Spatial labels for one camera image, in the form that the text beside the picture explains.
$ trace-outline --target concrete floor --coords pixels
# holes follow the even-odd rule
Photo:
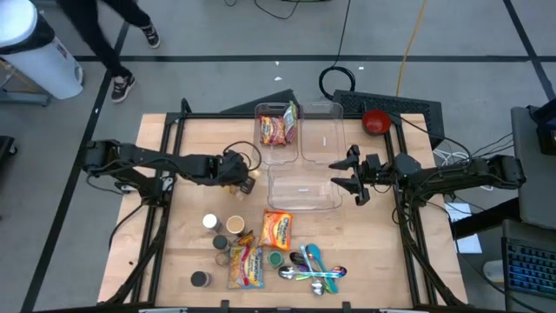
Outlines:
[[[37,2],[72,54],[92,55],[52,2]],[[259,2],[282,15],[293,6],[277,0]],[[190,62],[187,58],[173,63],[125,62],[137,85],[125,103],[118,105],[104,99],[104,94],[99,96],[103,66],[82,62],[86,84],[79,96],[55,100],[48,108],[0,107],[0,134],[14,136],[20,151],[0,180],[0,310],[16,312],[22,307],[97,97],[101,97],[97,108],[104,103],[93,138],[122,142],[136,140],[142,114],[176,111],[182,97],[196,112],[217,112],[287,88],[293,89],[302,103],[324,101],[317,78],[330,62],[230,62],[227,56],[277,55],[280,60],[283,55],[315,59],[334,55],[347,3],[302,3],[289,20],[280,21],[248,0],[238,0],[232,8],[223,0],[140,0],[161,33],[162,45],[151,50],[141,31],[130,28],[122,56],[217,56],[218,62]],[[537,54],[556,56],[552,19],[556,3],[512,3]],[[419,8],[420,2],[412,0],[353,0],[342,55],[402,55]],[[104,5],[99,19],[107,38],[116,43],[122,19]],[[506,6],[494,0],[428,1],[411,54],[527,56]],[[353,61],[339,65],[354,72],[358,91],[395,94],[399,63]],[[556,63],[543,63],[542,67],[549,79],[556,80]],[[327,90],[348,88],[345,77],[335,74],[327,77],[325,85]],[[509,109],[513,106],[541,105],[548,100],[531,62],[410,62],[400,95],[442,102],[446,135],[470,150],[510,131]],[[489,207],[515,192],[473,189],[460,195]],[[91,189],[83,175],[78,178],[35,310],[95,304],[120,202],[119,196]],[[464,257],[476,268],[500,258],[500,235],[500,230],[481,234],[484,253]],[[461,265],[470,303],[504,309],[503,296]]]

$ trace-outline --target person's leg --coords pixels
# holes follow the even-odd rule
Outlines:
[[[134,0],[103,0],[108,6],[116,11],[122,18],[140,28],[147,37],[151,48],[160,46],[160,37],[152,24],[149,15],[145,13]]]
[[[83,41],[110,71],[114,80],[112,100],[121,102],[128,95],[135,79],[131,72],[120,64],[118,55],[112,49],[98,24],[96,0],[57,0],[63,12],[76,27]]]

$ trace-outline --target plastic bin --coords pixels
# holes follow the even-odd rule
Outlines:
[[[283,117],[289,107],[289,103],[261,103],[255,107],[255,131],[253,132],[253,144],[261,152],[262,163],[266,165],[284,164],[293,162],[297,159],[299,144],[299,127],[292,143],[287,145],[273,144],[266,145],[261,143],[261,120],[260,117]],[[302,115],[298,110],[298,122],[302,120]],[[259,156],[253,149],[254,162],[258,162]]]
[[[296,212],[338,208],[342,202],[340,189],[330,178],[341,172],[328,165],[346,154],[343,109],[337,103],[311,103],[302,105],[300,112],[302,157],[269,166],[268,205]]]

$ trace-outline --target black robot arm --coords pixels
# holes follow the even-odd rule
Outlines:
[[[157,204],[157,199],[161,198],[159,183],[162,182],[146,177],[134,167],[175,172],[184,179],[207,186],[242,186],[250,179],[243,156],[233,150],[225,150],[221,156],[174,156],[116,140],[91,141],[84,149],[83,170],[89,176],[110,175],[118,181],[116,187],[135,188],[142,198],[151,199],[151,204]]]
[[[370,199],[364,184],[392,185],[397,181],[406,201],[414,200],[415,204],[422,205],[437,193],[453,193],[483,185],[515,190],[526,181],[520,160],[513,156],[474,158],[470,162],[422,169],[419,162],[405,153],[396,156],[394,164],[382,165],[375,154],[366,155],[365,161],[359,164],[359,155],[359,147],[352,145],[345,160],[329,166],[335,170],[353,169],[350,178],[332,178],[332,182],[357,194],[357,205]]]

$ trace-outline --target wooden table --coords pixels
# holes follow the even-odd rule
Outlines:
[[[426,128],[422,115],[404,115],[409,121]],[[137,146],[158,150],[162,139],[165,116],[144,115],[139,129]],[[188,119],[183,133],[181,155],[192,153],[221,154],[228,144],[253,139],[254,121],[248,119]],[[360,120],[344,120],[346,147],[359,144],[361,154],[377,153],[387,160],[383,137],[370,137],[361,130]],[[408,152],[423,166],[434,166],[427,134],[404,124]],[[250,155],[250,148],[237,146]],[[227,290],[228,268],[215,264],[217,251],[212,247],[214,233],[202,226],[202,217],[215,213],[222,221],[233,215],[243,216],[249,229],[258,237],[262,214],[268,207],[268,179],[261,177],[253,193],[239,201],[219,187],[196,186],[179,179],[175,185],[157,306],[219,307],[221,300],[229,300],[231,307],[298,307],[339,308],[349,301],[353,308],[411,308],[407,271],[402,253],[399,226],[391,220],[394,209],[392,191],[386,194],[370,189],[371,201],[357,207],[352,196],[344,196],[340,208],[325,213],[295,214],[292,247],[299,243],[316,243],[329,267],[342,265],[347,275],[338,281],[340,293],[316,297],[309,282],[279,278],[268,264],[265,248],[264,283],[261,290]],[[431,200],[443,206],[442,197]],[[127,195],[122,200],[118,219],[122,219],[139,203],[138,195]],[[454,250],[450,227],[445,212],[429,205],[421,210],[430,262],[442,280],[462,301],[467,301],[460,266]],[[136,264],[141,246],[147,210],[143,209],[118,230],[104,273],[99,301],[112,296]],[[420,301],[427,302],[422,271],[415,262]],[[213,274],[208,288],[195,288],[189,279],[197,270]],[[143,279],[141,299],[146,299],[151,269]]]

